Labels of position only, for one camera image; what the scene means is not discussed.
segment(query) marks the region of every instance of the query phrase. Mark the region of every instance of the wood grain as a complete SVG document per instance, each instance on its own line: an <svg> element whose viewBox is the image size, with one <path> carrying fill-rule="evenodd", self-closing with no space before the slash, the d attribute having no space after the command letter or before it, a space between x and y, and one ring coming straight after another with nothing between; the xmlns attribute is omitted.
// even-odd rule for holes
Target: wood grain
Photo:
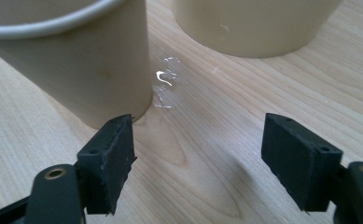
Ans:
<svg viewBox="0 0 363 224"><path fill-rule="evenodd" d="M260 159L263 120L289 116L344 150L343 165L363 161L363 0L345 0L307 46L268 59L199 45L171 7L147 0L151 75L166 90L133 125L139 159L116 215L88 223L332 223L333 205L300 212ZM166 69L172 87L155 80ZM94 133L0 59L0 208L27 196L40 170L74 163Z"/></svg>

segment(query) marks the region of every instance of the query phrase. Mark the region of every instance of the beige cylinder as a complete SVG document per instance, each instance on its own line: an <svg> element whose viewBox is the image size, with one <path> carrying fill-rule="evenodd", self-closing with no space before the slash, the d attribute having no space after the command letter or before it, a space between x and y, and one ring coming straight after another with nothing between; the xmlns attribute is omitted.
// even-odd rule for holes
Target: beige cylinder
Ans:
<svg viewBox="0 0 363 224"><path fill-rule="evenodd" d="M197 42L241 57L272 57L306 45L342 0L174 0Z"/></svg>
<svg viewBox="0 0 363 224"><path fill-rule="evenodd" d="M151 102L145 0L0 0L0 57L96 129Z"/></svg>

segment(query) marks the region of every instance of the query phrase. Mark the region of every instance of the clear glue residue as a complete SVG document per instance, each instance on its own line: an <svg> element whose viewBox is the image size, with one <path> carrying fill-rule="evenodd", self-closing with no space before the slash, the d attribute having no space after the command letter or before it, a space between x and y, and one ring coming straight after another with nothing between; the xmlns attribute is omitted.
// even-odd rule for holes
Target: clear glue residue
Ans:
<svg viewBox="0 0 363 224"><path fill-rule="evenodd" d="M176 57L165 58L161 61L160 70L156 72L153 82L154 106L167 109L174 107L170 98L178 80L177 71L180 64Z"/></svg>

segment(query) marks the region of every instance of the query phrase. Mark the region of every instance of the light wood surface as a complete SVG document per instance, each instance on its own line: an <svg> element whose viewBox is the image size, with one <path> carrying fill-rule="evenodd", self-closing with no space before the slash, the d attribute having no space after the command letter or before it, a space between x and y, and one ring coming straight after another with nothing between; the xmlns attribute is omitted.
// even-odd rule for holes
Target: light wood surface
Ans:
<svg viewBox="0 0 363 224"><path fill-rule="evenodd" d="M301 212L261 160L263 121L291 117L342 149L343 165L363 161L363 0L345 0L306 47L268 59L197 44L170 0L147 0L147 17L156 94L133 125L138 160L116 215L88 223L331 223L333 205ZM42 169L74 163L95 132L0 59L0 208Z"/></svg>

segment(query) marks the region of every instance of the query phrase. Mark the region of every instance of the black clamp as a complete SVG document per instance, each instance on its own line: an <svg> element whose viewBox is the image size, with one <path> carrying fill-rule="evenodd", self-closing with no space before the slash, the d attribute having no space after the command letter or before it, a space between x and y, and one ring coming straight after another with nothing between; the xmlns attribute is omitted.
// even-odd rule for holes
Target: black clamp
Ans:
<svg viewBox="0 0 363 224"><path fill-rule="evenodd" d="M363 162L341 166L342 151L293 119L267 114L262 159L300 210L337 205L336 224L363 224Z"/></svg>
<svg viewBox="0 0 363 224"><path fill-rule="evenodd" d="M88 214L114 214L136 160L130 115L108 121L77 153L75 165L41 171L30 197L0 209L0 223L86 223Z"/></svg>

